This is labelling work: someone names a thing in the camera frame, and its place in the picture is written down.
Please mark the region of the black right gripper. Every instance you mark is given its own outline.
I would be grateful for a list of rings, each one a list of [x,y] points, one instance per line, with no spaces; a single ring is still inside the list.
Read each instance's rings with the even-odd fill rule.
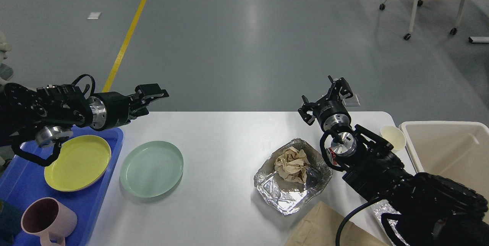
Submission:
[[[345,99],[354,97],[349,83],[344,78],[334,79],[328,75],[331,86],[325,102],[312,103],[302,95],[302,106],[298,109],[301,119],[312,126],[317,119],[322,131],[335,129],[335,126],[350,126],[351,117],[342,103]]]

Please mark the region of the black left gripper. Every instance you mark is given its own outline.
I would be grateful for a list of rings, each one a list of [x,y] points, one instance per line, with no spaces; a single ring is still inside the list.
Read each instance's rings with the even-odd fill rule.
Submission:
[[[138,117],[149,114],[147,106],[153,101],[168,98],[170,95],[160,88],[159,84],[141,84],[136,86],[135,93],[122,95],[118,92],[93,94],[89,97],[92,121],[89,126],[96,131],[103,131],[129,124]]]

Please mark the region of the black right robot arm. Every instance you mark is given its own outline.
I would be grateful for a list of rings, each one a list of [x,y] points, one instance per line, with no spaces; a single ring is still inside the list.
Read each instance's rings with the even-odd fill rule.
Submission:
[[[340,245],[346,223],[361,210],[386,200],[396,213],[382,213],[381,225],[396,246],[487,246],[487,199],[459,182],[419,172],[411,175],[386,139],[360,125],[351,125],[344,100],[354,94],[344,78],[333,79],[326,95],[310,102],[302,96],[298,109],[308,125],[318,121],[323,135],[323,161],[344,172],[343,180],[366,203],[340,223],[335,245]]]

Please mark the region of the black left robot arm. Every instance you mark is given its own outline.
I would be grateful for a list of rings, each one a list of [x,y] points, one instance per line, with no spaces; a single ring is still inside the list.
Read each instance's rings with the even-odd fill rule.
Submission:
[[[47,167],[59,157],[74,126],[95,131],[124,126],[148,115],[150,103],[169,97],[157,83],[138,85],[131,95],[96,93],[92,76],[84,89],[78,86],[85,77],[35,90],[18,83],[2,84],[1,146],[10,146],[18,157]]]

